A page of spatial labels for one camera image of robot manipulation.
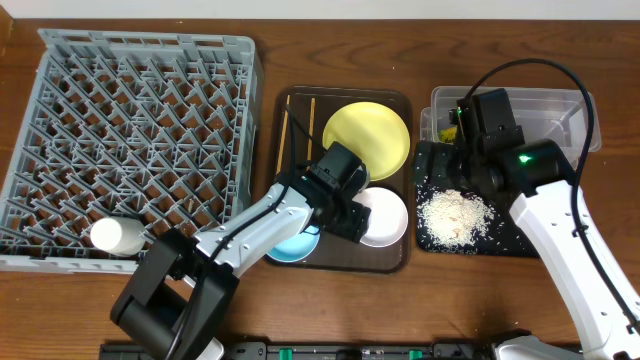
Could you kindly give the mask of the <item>white bowl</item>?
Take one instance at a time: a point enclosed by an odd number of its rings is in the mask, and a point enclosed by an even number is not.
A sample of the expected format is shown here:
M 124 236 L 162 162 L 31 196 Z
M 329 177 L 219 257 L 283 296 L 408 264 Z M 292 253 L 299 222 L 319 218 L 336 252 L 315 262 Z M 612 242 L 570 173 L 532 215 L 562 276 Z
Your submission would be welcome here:
M 368 229 L 360 242 L 366 246 L 391 246 L 404 235 L 409 221 L 402 198 L 383 187 L 370 187 L 355 195 L 353 200 L 371 210 Z

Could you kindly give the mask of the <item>pile of rice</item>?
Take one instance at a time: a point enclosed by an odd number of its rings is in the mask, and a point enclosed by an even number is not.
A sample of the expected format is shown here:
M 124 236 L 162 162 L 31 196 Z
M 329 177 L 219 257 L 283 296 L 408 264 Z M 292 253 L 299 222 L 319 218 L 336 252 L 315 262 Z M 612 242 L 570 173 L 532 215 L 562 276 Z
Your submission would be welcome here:
M 501 223 L 497 211 L 469 192 L 416 187 L 417 245 L 433 253 L 479 254 Z

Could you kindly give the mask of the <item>white paper cup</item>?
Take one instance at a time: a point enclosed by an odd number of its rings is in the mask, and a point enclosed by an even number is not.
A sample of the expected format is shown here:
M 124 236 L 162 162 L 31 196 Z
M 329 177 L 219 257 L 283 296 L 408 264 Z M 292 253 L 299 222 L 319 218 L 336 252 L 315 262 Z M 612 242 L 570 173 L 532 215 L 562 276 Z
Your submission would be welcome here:
M 146 242 L 144 225 L 137 219 L 106 217 L 96 221 L 90 228 L 92 244 L 116 256 L 138 254 Z

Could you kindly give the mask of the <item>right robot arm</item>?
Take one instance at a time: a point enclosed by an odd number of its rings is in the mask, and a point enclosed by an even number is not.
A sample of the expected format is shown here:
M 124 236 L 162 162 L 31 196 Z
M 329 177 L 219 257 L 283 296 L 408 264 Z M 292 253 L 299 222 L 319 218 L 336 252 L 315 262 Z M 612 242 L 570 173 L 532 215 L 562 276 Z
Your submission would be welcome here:
M 430 252 L 540 257 L 581 357 L 635 359 L 639 296 L 576 182 L 596 127 L 577 90 L 436 88 L 414 158 L 417 239 Z

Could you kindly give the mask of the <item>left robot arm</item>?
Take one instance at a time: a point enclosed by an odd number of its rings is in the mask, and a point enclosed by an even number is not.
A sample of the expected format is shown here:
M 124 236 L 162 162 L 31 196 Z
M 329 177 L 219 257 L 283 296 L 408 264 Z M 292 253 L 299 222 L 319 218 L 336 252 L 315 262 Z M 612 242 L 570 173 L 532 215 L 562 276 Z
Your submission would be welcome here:
M 291 164 L 258 202 L 191 237 L 157 239 L 115 301 L 110 318 L 154 359 L 220 359 L 216 339 L 240 277 L 309 225 L 357 243 L 370 209 L 354 201 L 369 183 L 364 162 L 338 142 L 316 162 Z

